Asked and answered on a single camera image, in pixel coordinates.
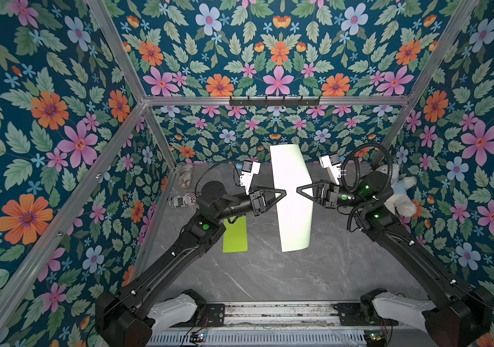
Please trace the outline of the pale green paper sheet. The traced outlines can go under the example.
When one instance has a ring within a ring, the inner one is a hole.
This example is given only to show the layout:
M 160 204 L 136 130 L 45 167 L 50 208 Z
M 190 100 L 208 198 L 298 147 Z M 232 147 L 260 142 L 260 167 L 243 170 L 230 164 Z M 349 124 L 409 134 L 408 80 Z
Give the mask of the pale green paper sheet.
M 275 189 L 286 192 L 276 205 L 283 252 L 304 250 L 310 245 L 313 202 L 297 193 L 297 188 L 312 183 L 306 162 L 298 145 L 270 147 Z

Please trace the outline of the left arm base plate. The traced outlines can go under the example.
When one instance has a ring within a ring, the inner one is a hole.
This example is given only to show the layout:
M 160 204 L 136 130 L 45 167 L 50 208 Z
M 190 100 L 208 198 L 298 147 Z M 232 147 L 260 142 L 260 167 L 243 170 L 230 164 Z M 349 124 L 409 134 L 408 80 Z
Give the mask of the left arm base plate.
M 198 308 L 189 321 L 178 323 L 175 328 L 190 328 L 194 323 L 197 323 L 198 327 L 200 327 L 204 324 L 206 318 L 208 318 L 207 327 L 222 327 L 225 323 L 225 311 L 225 304 L 206 304 Z

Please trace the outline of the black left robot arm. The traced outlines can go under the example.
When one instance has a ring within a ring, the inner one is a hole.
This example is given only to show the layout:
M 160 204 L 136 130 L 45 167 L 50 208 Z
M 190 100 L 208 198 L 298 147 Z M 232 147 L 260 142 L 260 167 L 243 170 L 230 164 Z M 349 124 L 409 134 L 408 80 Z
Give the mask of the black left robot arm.
M 223 236 L 225 220 L 249 213 L 258 216 L 272 209 L 287 192 L 258 188 L 247 194 L 227 193 L 223 183 L 205 184 L 197 197 L 198 208 L 174 244 L 143 273 L 116 294 L 103 292 L 95 303 L 96 331 L 109 346 L 145 346 L 159 321 L 148 313 L 161 294 L 194 261 Z

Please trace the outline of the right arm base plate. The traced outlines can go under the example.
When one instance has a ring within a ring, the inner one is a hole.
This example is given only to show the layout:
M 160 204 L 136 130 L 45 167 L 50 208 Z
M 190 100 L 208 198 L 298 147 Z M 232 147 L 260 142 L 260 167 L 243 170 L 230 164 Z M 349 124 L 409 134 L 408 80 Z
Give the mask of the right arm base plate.
M 337 302 L 333 304 L 342 326 L 397 327 L 399 322 L 380 318 L 374 311 L 368 312 L 360 302 Z

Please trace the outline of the bright lime green paper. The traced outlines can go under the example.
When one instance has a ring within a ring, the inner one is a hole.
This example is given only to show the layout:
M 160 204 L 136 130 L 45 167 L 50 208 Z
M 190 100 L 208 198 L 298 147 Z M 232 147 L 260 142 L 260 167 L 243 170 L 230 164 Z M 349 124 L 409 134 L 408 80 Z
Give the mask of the bright lime green paper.
M 223 253 L 239 253 L 248 251 L 247 219 L 240 217 L 231 224 L 228 220 L 224 222 L 226 231 L 223 235 Z

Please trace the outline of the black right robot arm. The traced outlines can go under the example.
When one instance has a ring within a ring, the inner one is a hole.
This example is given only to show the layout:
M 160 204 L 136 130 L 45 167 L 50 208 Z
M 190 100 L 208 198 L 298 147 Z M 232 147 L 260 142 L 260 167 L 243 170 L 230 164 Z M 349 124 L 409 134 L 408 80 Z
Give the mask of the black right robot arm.
M 438 346 L 468 346 L 487 334 L 494 297 L 488 289 L 472 288 L 433 257 L 391 212 L 391 177 L 374 171 L 349 190 L 319 181 L 297 193 L 330 209 L 349 207 L 348 224 L 356 224 L 371 241 L 389 252 L 425 289 L 426 300 L 374 289 L 361 296 L 360 316 L 369 323 L 393 320 L 426 332 Z

